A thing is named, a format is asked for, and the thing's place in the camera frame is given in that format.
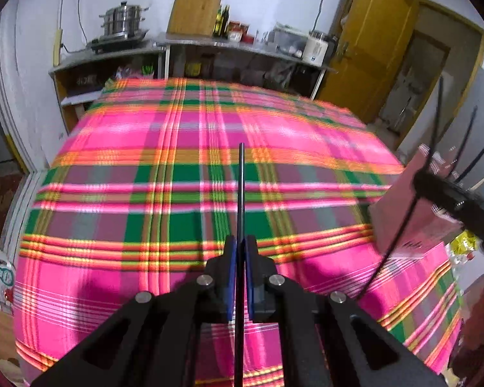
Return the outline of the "person right hand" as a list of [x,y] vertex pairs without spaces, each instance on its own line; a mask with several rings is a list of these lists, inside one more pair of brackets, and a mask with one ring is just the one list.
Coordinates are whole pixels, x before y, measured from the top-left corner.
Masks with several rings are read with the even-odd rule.
[[469,318],[462,324],[461,335],[450,368],[462,386],[484,386],[484,285]]

